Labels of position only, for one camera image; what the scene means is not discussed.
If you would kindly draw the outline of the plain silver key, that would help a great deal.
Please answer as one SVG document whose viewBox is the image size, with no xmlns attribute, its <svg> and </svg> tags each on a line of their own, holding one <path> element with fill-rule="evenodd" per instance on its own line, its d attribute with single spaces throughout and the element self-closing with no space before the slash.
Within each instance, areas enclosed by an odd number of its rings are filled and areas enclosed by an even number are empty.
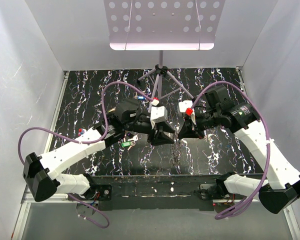
<svg viewBox="0 0 300 240">
<path fill-rule="evenodd" d="M 138 136 L 135 135 L 135 136 L 133 136 L 132 138 L 129 138 L 127 141 L 128 141 L 128 142 L 136 142 L 136 141 L 138 141 L 138 140 L 139 140 Z"/>
</svg>

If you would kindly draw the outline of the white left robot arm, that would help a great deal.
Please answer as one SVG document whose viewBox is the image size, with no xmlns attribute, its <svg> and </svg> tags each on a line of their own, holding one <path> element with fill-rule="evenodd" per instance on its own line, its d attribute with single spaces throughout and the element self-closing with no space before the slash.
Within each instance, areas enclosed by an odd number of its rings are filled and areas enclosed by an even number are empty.
<svg viewBox="0 0 300 240">
<path fill-rule="evenodd" d="M 42 202 L 54 194 L 77 194 L 85 200 L 93 199 L 100 187 L 90 175 L 63 172 L 120 142 L 126 132 L 146 134 L 152 146 L 173 144 L 168 134 L 175 131 L 167 123 L 168 111 L 157 99 L 154 102 L 150 112 L 142 112 L 137 100 L 126 98 L 74 141 L 40 155 L 34 152 L 27 155 L 22 176 L 34 200 Z"/>
</svg>

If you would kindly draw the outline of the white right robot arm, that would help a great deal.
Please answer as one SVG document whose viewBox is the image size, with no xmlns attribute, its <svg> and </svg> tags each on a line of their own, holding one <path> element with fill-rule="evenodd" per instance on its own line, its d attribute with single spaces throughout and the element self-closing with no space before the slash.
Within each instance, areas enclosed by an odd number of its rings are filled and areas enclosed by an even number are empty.
<svg viewBox="0 0 300 240">
<path fill-rule="evenodd" d="M 300 172 L 284 157 L 270 139 L 260 115 L 248 102 L 235 104 L 225 86 L 210 88 L 204 94 L 207 110 L 196 113 L 192 100 L 178 103 L 178 113 L 184 124 L 178 139 L 202 139 L 204 131 L 222 126 L 234 134 L 249 150 L 260 167 L 261 179 L 228 172 L 216 179 L 215 185 L 200 190 L 202 199 L 227 199 L 230 196 L 244 196 L 238 205 L 220 212 L 219 218 L 236 216 L 257 199 L 271 213 L 278 214 L 300 198 Z"/>
</svg>

